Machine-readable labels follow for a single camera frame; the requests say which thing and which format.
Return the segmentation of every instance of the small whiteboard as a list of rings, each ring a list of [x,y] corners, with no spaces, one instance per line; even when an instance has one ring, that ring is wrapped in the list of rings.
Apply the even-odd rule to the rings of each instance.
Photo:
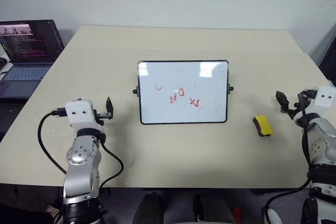
[[[226,121],[226,60],[140,61],[138,82],[143,124]]]

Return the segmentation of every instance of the wire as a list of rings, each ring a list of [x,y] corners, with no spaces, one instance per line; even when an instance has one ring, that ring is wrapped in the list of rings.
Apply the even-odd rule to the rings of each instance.
[[[104,143],[101,143],[101,147],[103,147],[103,149],[108,153],[110,154],[112,157],[114,157],[119,163],[120,163],[120,170],[114,174],[113,176],[109,177],[108,179],[106,179],[103,183],[101,183],[100,185],[100,189],[103,188],[103,186],[108,182],[110,181],[111,179],[117,177],[119,174],[122,173],[122,171],[124,170],[124,164],[122,162],[122,160],[120,158],[118,158],[116,155],[114,155],[112,152],[110,152],[106,147],[105,147],[105,144]]]
[[[38,143],[40,144],[43,152],[47,155],[47,157],[50,159],[50,161],[57,166],[58,169],[61,170],[62,173],[66,174],[67,172],[52,158],[52,156],[48,153],[47,149],[44,147],[44,144],[42,142],[41,138],[41,129],[42,125],[47,117],[51,116],[51,113],[46,114],[40,121],[40,124],[38,125],[37,129],[37,138],[38,138]]]
[[[14,201],[13,207],[15,207],[15,205],[17,203],[17,200],[19,198],[19,190],[17,189],[17,185],[15,185],[15,187],[14,187],[14,193],[15,193],[16,197],[15,197],[15,201]]]
[[[302,186],[300,186],[298,188],[295,188],[295,189],[292,189],[292,190],[289,190],[289,191],[287,191],[285,193],[282,193],[282,194],[274,195],[273,197],[271,197],[267,201],[266,206],[265,206],[265,215],[266,215],[266,219],[267,219],[267,221],[268,221],[269,224],[271,224],[271,222],[269,220],[269,216],[268,216],[268,211],[267,210],[268,210],[269,205],[271,204],[271,202],[273,200],[277,199],[277,198],[280,198],[280,197],[283,197],[283,196],[286,196],[286,195],[290,195],[290,194],[294,194],[294,193],[297,193],[297,192],[305,189],[309,185],[310,181],[311,181],[310,178],[308,178],[307,181]]]
[[[58,169],[61,170],[62,173],[66,174],[67,172],[52,158],[52,156],[48,153],[47,149],[44,147],[44,144],[42,142],[42,138],[41,138],[41,130],[42,130],[42,125],[44,123],[44,121],[49,117],[51,116],[52,113],[48,113],[46,114],[40,121],[40,124],[38,126],[38,130],[37,130],[37,138],[38,138],[38,143],[40,144],[43,152],[47,155],[47,157],[50,159],[50,161],[56,165],[56,167]],[[119,163],[120,163],[120,170],[114,174],[113,176],[109,177],[108,179],[106,179],[101,185],[100,185],[100,188],[102,188],[108,181],[110,181],[111,179],[117,177],[119,174],[122,173],[122,171],[124,170],[124,164],[122,162],[122,160],[120,158],[118,158],[116,155],[114,155],[112,152],[110,152],[106,147],[105,147],[105,144],[104,143],[101,143],[101,146],[102,148],[108,153],[110,154],[112,157],[114,157]]]
[[[302,112],[302,119],[303,119],[302,150],[303,150],[303,154],[304,154],[304,156],[307,160],[308,166],[310,167],[311,166],[311,161],[310,161],[309,149],[308,149],[308,122],[307,122],[307,115],[306,115],[305,103],[303,101],[302,92],[298,94],[298,97],[299,97],[299,103],[300,103],[301,112]],[[266,216],[267,222],[269,224],[271,224],[271,222],[269,220],[269,216],[268,216],[268,208],[269,208],[269,205],[271,204],[271,202],[273,200],[275,200],[277,198],[280,198],[280,197],[283,197],[283,196],[286,196],[286,195],[297,193],[297,192],[305,189],[309,185],[310,181],[311,181],[311,179],[307,178],[307,181],[302,186],[300,186],[298,188],[295,188],[295,189],[292,189],[292,190],[289,190],[285,193],[277,194],[277,195],[274,195],[273,197],[271,197],[266,202],[266,205],[265,205],[265,216]]]

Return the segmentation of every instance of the whiteboard eraser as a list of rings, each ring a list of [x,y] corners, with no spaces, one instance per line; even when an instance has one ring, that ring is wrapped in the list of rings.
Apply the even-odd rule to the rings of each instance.
[[[271,125],[265,115],[257,115],[253,118],[253,122],[257,127],[259,136],[271,136],[274,134]]]

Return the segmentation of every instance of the table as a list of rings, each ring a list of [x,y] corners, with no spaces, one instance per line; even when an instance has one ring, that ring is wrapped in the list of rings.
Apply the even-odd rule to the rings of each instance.
[[[227,59],[228,120],[223,124],[142,125],[139,60]],[[201,30],[83,26],[75,34],[0,144],[0,183],[62,186],[64,175],[37,142],[40,119],[77,98],[98,112],[106,97],[106,146],[125,163],[110,187],[287,188],[300,186],[307,165],[301,129],[280,113],[277,90],[291,104],[305,88],[328,85],[318,67],[286,31]],[[336,104],[326,118],[336,125]],[[260,137],[252,122],[267,115],[275,134]],[[66,118],[49,118],[42,138],[66,168],[74,135]],[[103,149],[101,181],[119,170]]]

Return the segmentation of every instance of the red object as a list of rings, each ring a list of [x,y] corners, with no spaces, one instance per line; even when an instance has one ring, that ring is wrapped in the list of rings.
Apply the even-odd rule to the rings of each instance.
[[[179,91],[178,91],[179,93],[179,95],[182,97],[182,96],[184,96],[184,89],[182,88],[182,87],[180,87],[180,89],[179,89]]]
[[[193,104],[193,105],[195,105],[195,107],[198,107],[198,103],[200,102],[200,100],[197,100],[197,102],[195,103],[195,99],[191,99],[190,97],[189,97],[189,99],[191,101],[190,104]]]
[[[158,83],[155,85],[155,88],[156,88],[156,90],[158,90],[158,91],[160,91],[161,89],[162,89],[162,87],[160,87],[160,88],[158,88]]]
[[[176,94],[174,94],[174,97],[170,97],[170,102],[169,103],[174,103],[173,100],[176,101]]]
[[[242,213],[241,213],[241,208],[239,208],[239,207],[233,207],[233,208],[231,208],[231,212],[232,212],[232,214],[233,214],[233,216],[235,217],[235,219],[236,219],[236,221],[237,221],[237,223],[238,224],[243,224],[242,223]]]

